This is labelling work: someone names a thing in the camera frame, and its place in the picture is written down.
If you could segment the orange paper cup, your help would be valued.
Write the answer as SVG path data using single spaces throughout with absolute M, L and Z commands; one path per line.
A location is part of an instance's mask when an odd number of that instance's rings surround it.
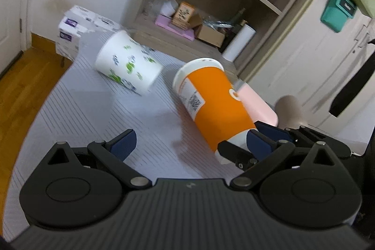
M 247 133 L 255 124 L 220 62 L 198 58 L 186 63 L 177 71 L 172 87 L 221 164 L 231 161 L 217 150 L 220 142 L 248 149 Z

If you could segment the beige plastic cup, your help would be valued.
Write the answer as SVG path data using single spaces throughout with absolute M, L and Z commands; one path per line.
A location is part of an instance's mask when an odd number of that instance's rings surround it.
M 281 97 L 275 104 L 275 112 L 278 116 L 278 127 L 281 129 L 298 129 L 307 125 L 302 107 L 292 95 Z

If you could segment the pink plastic cup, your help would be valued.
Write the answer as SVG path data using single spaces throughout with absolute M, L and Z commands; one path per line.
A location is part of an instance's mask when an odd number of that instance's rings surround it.
M 243 83 L 236 92 L 254 122 L 261 121 L 277 127 L 276 112 L 247 83 Z

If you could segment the white leaf-print paper cup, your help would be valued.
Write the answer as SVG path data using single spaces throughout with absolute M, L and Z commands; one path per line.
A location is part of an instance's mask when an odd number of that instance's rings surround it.
M 149 92 L 163 70 L 162 64 L 124 30 L 116 32 L 106 41 L 94 67 L 109 79 L 140 95 Z

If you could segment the black ribbon bow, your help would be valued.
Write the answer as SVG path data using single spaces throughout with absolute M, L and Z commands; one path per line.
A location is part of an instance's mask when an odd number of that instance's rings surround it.
M 365 61 L 357 73 L 347 82 L 331 103 L 329 113 L 338 117 L 361 92 L 374 74 L 374 53 Z

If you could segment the wooden wardrobe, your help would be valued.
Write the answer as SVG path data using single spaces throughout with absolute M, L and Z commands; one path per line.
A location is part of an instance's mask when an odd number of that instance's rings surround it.
M 347 82 L 374 54 L 374 19 L 357 10 L 340 32 L 320 18 L 329 0 L 303 0 L 249 81 L 269 104 L 284 96 L 297 99 L 303 120 L 311 127 L 349 142 L 366 143 L 374 129 L 374 79 L 350 101 L 338 117 L 329 109 Z

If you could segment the white paper towel roll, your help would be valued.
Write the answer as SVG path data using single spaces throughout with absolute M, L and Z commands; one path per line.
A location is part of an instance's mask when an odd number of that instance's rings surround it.
M 255 33 L 256 31 L 252 27 L 244 25 L 225 49 L 222 57 L 227 61 L 234 62 Z

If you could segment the brown cardboard box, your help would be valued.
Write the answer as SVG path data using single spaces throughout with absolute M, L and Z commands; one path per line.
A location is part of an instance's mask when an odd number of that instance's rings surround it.
M 189 19 L 189 25 L 193 29 L 195 38 L 212 46 L 220 48 L 224 41 L 224 34 L 204 23 L 199 14 Z

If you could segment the white tissue pack stack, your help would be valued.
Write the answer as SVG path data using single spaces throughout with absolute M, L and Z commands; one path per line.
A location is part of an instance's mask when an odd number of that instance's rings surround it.
M 74 61 L 79 52 L 79 41 L 83 34 L 95 31 L 116 32 L 122 26 L 109 18 L 75 5 L 64 13 L 58 26 L 55 50 L 58 55 Z

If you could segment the pink flat box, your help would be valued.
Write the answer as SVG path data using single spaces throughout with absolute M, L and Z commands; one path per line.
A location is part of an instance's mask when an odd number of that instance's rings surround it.
M 156 20 L 154 21 L 154 24 L 158 27 L 161 27 L 167 31 L 170 31 L 174 34 L 177 34 L 178 36 L 181 36 L 189 41 L 195 40 L 195 33 L 193 29 L 181 29 L 175 25 L 172 24 L 172 19 L 163 15 L 158 15 Z

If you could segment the orange floral box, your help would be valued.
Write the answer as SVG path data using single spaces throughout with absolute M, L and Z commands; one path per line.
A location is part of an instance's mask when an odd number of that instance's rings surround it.
M 180 29 L 187 30 L 189 28 L 189 19 L 193 16 L 194 12 L 195 7 L 193 5 L 187 2 L 180 3 L 171 20 L 171 24 Z

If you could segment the white tape roll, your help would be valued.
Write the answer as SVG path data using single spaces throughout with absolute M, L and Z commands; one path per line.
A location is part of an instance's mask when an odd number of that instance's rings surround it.
M 160 15 L 171 17 L 175 14 L 179 7 L 179 3 L 176 0 L 166 1 L 160 10 Z

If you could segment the teal wall pouch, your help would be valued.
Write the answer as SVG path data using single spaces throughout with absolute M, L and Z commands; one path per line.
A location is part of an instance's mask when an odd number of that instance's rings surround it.
M 356 9 L 354 0 L 329 0 L 320 21 L 338 33 L 341 32 L 348 18 L 353 19 Z

